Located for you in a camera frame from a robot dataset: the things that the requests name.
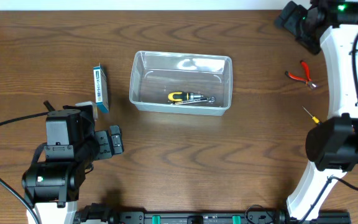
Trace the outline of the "thin metal wrench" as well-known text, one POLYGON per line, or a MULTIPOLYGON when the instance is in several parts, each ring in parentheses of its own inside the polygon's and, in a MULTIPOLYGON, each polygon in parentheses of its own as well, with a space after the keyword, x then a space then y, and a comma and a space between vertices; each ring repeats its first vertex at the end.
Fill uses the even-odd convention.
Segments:
POLYGON ((186 100, 186 101, 178 101, 178 102, 174 102, 174 101, 168 101, 169 105, 192 105, 192 104, 197 104, 197 103, 214 103, 215 102, 215 97, 203 97, 203 98, 198 98, 198 99, 192 99, 192 100, 186 100))

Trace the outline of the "red handled pliers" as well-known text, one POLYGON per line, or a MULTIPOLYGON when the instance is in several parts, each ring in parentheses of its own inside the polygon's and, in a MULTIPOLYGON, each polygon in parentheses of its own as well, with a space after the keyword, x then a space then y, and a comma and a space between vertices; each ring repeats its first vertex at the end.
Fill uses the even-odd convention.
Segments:
POLYGON ((302 66, 302 68, 304 70, 305 77, 296 76, 296 75, 290 73, 289 71, 285 71, 285 75, 289 79, 292 79, 292 80, 294 80, 296 82, 304 83, 311 90, 316 89, 318 86, 313 82, 313 80, 310 77, 310 69, 309 69, 308 64, 304 60, 300 60, 300 65, 302 66))

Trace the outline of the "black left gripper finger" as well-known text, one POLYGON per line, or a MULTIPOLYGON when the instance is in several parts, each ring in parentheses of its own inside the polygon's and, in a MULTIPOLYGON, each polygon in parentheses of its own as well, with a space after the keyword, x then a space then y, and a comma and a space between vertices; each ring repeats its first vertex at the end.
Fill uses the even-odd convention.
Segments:
POLYGON ((114 155, 122 154, 124 152, 124 145, 122 141, 122 132, 118 125, 110 126, 112 151, 114 155))
POLYGON ((98 107, 97 107, 95 102, 93 102, 93 101, 84 101, 84 102, 81 102, 81 103, 76 103, 75 106, 77 106, 77 107, 91 106, 92 107, 93 119, 95 121, 98 119, 98 107))

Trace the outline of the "yellow black stubby screwdriver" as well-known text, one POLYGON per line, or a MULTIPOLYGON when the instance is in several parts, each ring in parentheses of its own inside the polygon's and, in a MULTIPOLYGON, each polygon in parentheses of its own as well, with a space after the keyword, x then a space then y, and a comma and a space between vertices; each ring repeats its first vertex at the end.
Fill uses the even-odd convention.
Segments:
POLYGON ((184 91, 175 91, 168 94, 168 100, 174 103, 189 101, 189 100, 197 100, 202 98, 203 95, 196 94, 192 92, 184 92, 184 91))

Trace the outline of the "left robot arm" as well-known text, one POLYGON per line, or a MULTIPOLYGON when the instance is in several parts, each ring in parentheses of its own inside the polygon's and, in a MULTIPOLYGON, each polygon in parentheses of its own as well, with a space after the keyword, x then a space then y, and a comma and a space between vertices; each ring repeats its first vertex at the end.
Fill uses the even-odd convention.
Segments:
POLYGON ((94 203, 78 210, 77 201, 94 161, 122 154, 119 126, 97 131, 98 109, 87 101, 56 110, 44 101, 47 141, 36 149, 22 176, 29 223, 119 223, 119 214, 94 203))

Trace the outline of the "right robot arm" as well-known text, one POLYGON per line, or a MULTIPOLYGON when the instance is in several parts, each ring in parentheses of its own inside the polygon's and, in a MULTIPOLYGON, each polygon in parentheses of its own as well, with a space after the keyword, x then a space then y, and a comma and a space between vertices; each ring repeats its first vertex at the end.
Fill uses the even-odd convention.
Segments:
POLYGON ((275 212, 274 223, 349 223, 347 212, 320 210, 337 183, 358 165, 358 2, 290 1, 275 20, 312 54, 323 53, 329 88, 326 121, 316 121, 306 137, 306 169, 275 212))

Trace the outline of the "small yellow precision screwdriver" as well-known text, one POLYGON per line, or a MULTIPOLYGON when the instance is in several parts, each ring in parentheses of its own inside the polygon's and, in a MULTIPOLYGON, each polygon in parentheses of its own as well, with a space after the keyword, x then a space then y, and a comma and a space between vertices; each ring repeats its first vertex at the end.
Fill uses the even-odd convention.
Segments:
POLYGON ((321 121, 316 116, 311 114, 304 106, 302 106, 302 108, 307 112, 307 114, 311 117, 311 119, 317 126, 319 126, 321 124, 321 121))

